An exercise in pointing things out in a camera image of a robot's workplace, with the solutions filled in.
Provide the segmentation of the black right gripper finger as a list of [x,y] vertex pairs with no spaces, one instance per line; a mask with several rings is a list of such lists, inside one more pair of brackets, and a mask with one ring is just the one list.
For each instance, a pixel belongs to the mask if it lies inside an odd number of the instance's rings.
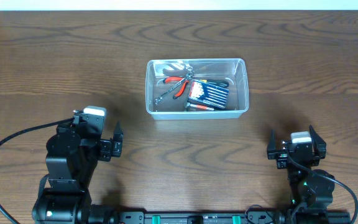
[[272,129],[270,132],[270,138],[267,145],[267,157],[268,159],[275,159],[276,151],[276,141],[275,141],[275,131]]
[[309,131],[310,131],[311,142],[313,145],[315,156],[318,156],[320,159],[324,159],[326,157],[326,142],[314,130],[312,125],[309,125]]

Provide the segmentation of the red black handled pliers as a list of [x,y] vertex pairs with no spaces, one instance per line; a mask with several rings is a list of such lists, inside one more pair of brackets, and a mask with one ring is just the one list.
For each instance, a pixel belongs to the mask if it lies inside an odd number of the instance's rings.
[[188,72],[184,77],[168,77],[165,78],[163,80],[163,83],[172,83],[175,82],[175,84],[170,87],[166,92],[164,92],[162,94],[162,98],[167,96],[169,93],[171,93],[173,90],[175,90],[176,88],[180,87],[179,91],[173,96],[173,99],[177,99],[180,96],[182,96],[182,94],[185,91],[185,88],[187,86],[187,84],[189,84],[189,82],[192,80],[194,75],[194,72]]

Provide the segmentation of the claw hammer orange handle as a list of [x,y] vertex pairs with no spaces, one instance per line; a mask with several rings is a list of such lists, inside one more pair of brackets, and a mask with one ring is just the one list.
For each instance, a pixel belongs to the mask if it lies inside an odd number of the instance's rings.
[[197,110],[204,110],[204,111],[214,111],[215,110],[213,107],[186,102],[185,103],[185,111],[188,111],[190,108],[197,109]]

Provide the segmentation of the blue precision screwdriver set case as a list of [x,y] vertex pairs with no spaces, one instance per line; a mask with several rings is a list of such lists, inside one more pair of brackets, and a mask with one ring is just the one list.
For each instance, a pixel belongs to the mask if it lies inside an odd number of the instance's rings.
[[195,80],[191,84],[188,99],[224,110],[227,105],[229,90],[216,85]]

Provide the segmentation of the silver combination wrench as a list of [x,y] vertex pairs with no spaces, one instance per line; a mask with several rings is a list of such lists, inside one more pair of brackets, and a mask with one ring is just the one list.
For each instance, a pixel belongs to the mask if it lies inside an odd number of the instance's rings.
[[154,99],[154,104],[158,105],[167,95],[169,95],[173,90],[177,89],[179,86],[180,90],[173,96],[173,99],[177,99],[182,96],[187,84],[191,81],[194,75],[194,71],[192,67],[186,67],[184,70],[168,70],[169,74],[184,74],[183,77],[179,76],[169,76],[163,79],[163,83],[176,82],[172,87],[163,92],[161,95]]

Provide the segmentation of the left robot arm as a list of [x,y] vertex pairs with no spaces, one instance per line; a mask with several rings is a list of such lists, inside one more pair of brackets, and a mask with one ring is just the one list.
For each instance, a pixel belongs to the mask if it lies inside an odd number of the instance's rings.
[[46,143],[48,174],[40,181],[32,209],[36,223],[118,223],[109,206],[93,205],[89,185],[98,162],[120,157],[124,133],[120,124],[112,138],[101,137],[104,116],[76,112],[57,125]]

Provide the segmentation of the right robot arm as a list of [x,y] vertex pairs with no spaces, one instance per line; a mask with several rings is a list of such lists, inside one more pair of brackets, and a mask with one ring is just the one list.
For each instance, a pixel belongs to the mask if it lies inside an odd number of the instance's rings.
[[289,141],[278,146],[271,131],[267,157],[278,169],[285,169],[291,189],[291,206],[276,212],[274,223],[328,223],[327,207],[333,202],[333,176],[316,169],[326,157],[326,142],[312,126],[308,131],[292,133]]

